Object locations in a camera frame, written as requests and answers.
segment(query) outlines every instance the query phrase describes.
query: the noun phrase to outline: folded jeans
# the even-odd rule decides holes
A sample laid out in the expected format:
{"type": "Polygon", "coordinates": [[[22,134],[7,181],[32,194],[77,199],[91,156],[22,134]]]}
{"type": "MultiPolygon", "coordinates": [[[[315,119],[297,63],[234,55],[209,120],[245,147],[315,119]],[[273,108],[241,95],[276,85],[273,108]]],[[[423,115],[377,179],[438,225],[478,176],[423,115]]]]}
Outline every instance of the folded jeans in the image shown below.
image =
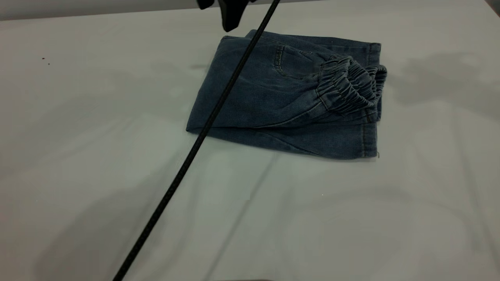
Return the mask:
{"type": "MultiPolygon", "coordinates": [[[[254,33],[220,41],[188,132],[201,131],[254,33]]],[[[334,159],[374,157],[387,77],[380,51],[379,43],[264,32],[208,135],[334,159]]]]}

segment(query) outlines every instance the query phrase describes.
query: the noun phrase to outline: blue denim pants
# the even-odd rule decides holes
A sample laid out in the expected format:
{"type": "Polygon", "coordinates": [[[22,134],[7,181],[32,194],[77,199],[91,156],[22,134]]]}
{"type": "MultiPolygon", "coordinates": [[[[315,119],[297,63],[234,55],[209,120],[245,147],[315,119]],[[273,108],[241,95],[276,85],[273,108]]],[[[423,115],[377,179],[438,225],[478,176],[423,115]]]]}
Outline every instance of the blue denim pants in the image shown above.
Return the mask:
{"type": "MultiPolygon", "coordinates": [[[[225,36],[186,130],[199,133],[250,39],[225,36]]],[[[387,70],[381,45],[264,32],[208,135],[334,159],[377,155],[387,70]]]]}

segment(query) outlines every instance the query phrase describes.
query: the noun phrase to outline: wall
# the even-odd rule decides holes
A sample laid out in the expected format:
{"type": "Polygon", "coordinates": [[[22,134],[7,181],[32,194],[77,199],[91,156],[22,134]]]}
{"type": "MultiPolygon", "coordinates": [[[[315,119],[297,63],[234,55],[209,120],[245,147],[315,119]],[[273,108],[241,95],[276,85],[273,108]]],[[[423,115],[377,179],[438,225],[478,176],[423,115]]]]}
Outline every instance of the wall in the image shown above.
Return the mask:
{"type": "MultiPolygon", "coordinates": [[[[271,1],[259,0],[256,3],[267,4],[271,1]]],[[[304,2],[304,0],[282,0],[282,2],[304,2]]],[[[196,0],[0,0],[0,20],[176,10],[197,7],[196,0]]]]}

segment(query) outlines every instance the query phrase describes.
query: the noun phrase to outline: jeans pocket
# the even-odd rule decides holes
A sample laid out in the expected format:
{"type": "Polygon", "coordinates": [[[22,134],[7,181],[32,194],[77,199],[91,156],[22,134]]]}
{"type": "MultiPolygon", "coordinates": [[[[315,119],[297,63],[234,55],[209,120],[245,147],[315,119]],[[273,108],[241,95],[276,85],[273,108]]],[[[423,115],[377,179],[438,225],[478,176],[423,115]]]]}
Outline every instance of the jeans pocket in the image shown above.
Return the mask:
{"type": "Polygon", "coordinates": [[[274,59],[276,71],[284,76],[296,79],[312,78],[320,70],[325,56],[299,50],[287,45],[278,45],[274,59]]]}

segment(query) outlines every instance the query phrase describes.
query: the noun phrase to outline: seam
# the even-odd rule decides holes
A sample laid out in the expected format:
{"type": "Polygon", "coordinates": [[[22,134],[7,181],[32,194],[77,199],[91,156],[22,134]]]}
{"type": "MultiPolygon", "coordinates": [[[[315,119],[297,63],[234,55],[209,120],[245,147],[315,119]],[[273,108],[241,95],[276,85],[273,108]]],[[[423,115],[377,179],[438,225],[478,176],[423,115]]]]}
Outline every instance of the seam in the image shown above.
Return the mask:
{"type": "Polygon", "coordinates": [[[281,59],[282,59],[282,56],[283,56],[283,51],[285,50],[285,46],[282,45],[282,46],[279,46],[278,48],[276,48],[276,55],[274,56],[274,67],[276,68],[276,71],[287,77],[288,75],[283,71],[283,68],[281,67],[281,59]]]}
{"type": "Polygon", "coordinates": [[[371,123],[372,119],[370,118],[370,114],[368,113],[368,108],[364,109],[364,114],[366,114],[366,119],[368,120],[368,123],[371,123]]]}
{"type": "Polygon", "coordinates": [[[363,137],[363,145],[362,145],[362,149],[363,149],[363,157],[366,157],[367,156],[367,150],[365,148],[365,145],[366,145],[366,135],[365,135],[365,124],[361,125],[361,134],[362,134],[362,137],[363,137]]]}
{"type": "Polygon", "coordinates": [[[371,59],[371,56],[372,55],[372,44],[370,44],[368,46],[368,54],[366,54],[366,65],[369,66],[371,63],[370,63],[370,59],[371,59]]]}
{"type": "Polygon", "coordinates": [[[297,118],[300,118],[304,114],[309,113],[310,111],[314,110],[320,104],[321,104],[321,102],[318,102],[313,107],[309,108],[308,110],[306,110],[306,111],[300,113],[299,115],[294,116],[294,117],[292,117],[292,118],[290,118],[288,120],[285,120],[285,121],[282,121],[282,122],[279,122],[279,123],[275,123],[275,124],[271,124],[271,125],[264,125],[264,126],[253,127],[253,129],[269,128],[269,127],[275,127],[275,126],[286,124],[286,123],[291,122],[291,121],[293,121],[293,120],[295,120],[297,118]]]}
{"type": "Polygon", "coordinates": [[[263,134],[263,135],[266,135],[266,136],[268,136],[268,137],[271,137],[271,138],[273,138],[273,139],[275,139],[275,140],[277,140],[277,141],[279,141],[279,142],[282,142],[282,143],[284,143],[284,144],[287,144],[287,145],[289,145],[289,146],[293,147],[294,149],[296,149],[296,150],[298,150],[298,151],[302,151],[302,152],[305,152],[305,153],[307,153],[307,154],[312,154],[312,155],[315,155],[315,156],[321,156],[321,155],[320,155],[320,154],[318,154],[318,153],[315,153],[315,152],[312,152],[312,151],[309,151],[309,150],[306,150],[306,149],[303,149],[303,148],[297,147],[297,146],[295,146],[295,145],[293,145],[293,144],[291,144],[291,143],[288,143],[287,141],[284,141],[284,140],[282,140],[282,139],[280,139],[280,138],[278,138],[278,137],[275,137],[274,135],[271,135],[271,134],[268,134],[268,133],[265,133],[265,132],[262,132],[262,131],[259,131],[259,130],[256,130],[256,129],[253,129],[253,128],[250,128],[250,130],[252,130],[252,131],[254,131],[254,132],[256,132],[256,133],[263,134]]]}
{"type": "Polygon", "coordinates": [[[362,122],[362,123],[351,123],[351,122],[358,122],[359,120],[363,120],[364,118],[366,118],[367,116],[366,115],[363,115],[359,118],[356,118],[356,119],[352,119],[352,120],[347,120],[347,121],[342,121],[342,120],[336,120],[335,121],[335,126],[357,126],[357,125],[361,125],[361,124],[366,124],[365,122],[362,122]]]}
{"type": "Polygon", "coordinates": [[[318,92],[318,87],[320,86],[320,76],[321,76],[319,74],[323,73],[323,68],[325,68],[325,64],[324,63],[321,65],[321,68],[319,69],[318,75],[316,76],[317,87],[314,89],[314,91],[316,92],[317,98],[321,101],[321,103],[323,104],[323,106],[326,109],[326,111],[328,111],[327,104],[325,103],[325,101],[323,100],[323,98],[320,96],[320,93],[318,92]]]}
{"type": "MultiPolygon", "coordinates": [[[[289,47],[289,48],[292,48],[286,44],[283,44],[281,42],[279,42],[280,44],[278,45],[278,47],[276,48],[276,55],[274,56],[274,67],[276,68],[276,71],[284,76],[284,77],[288,77],[288,78],[293,78],[293,79],[297,79],[297,80],[304,80],[304,79],[307,79],[307,78],[310,78],[310,77],[314,77],[314,76],[317,76],[320,72],[315,72],[315,73],[310,73],[310,74],[307,74],[307,75],[304,75],[304,76],[291,76],[291,75],[288,75],[282,68],[282,59],[283,59],[283,53],[285,52],[285,48],[286,47],[289,47]]],[[[299,50],[299,53],[301,54],[313,54],[313,52],[307,52],[307,51],[302,51],[302,50],[299,50]]]]}
{"type": "MultiPolygon", "coordinates": [[[[227,36],[227,37],[240,38],[240,37],[237,37],[237,36],[227,36]]],[[[290,46],[290,45],[288,45],[288,44],[286,44],[286,43],[284,43],[284,42],[282,42],[280,40],[277,40],[275,38],[270,38],[268,36],[265,36],[265,34],[262,35],[262,38],[265,38],[266,40],[274,41],[276,43],[280,43],[280,44],[283,44],[283,45],[286,45],[286,46],[290,46]]],[[[322,48],[323,48],[323,46],[327,46],[327,47],[342,47],[342,48],[346,47],[346,45],[344,45],[344,44],[340,44],[340,45],[337,45],[337,44],[321,44],[321,43],[313,43],[313,44],[321,46],[322,48]]],[[[353,48],[353,49],[366,49],[367,47],[370,47],[373,44],[377,45],[377,44],[380,44],[380,43],[365,43],[365,42],[362,42],[362,44],[366,44],[366,45],[362,45],[362,46],[355,46],[354,45],[354,46],[347,46],[347,47],[353,48]]]]}

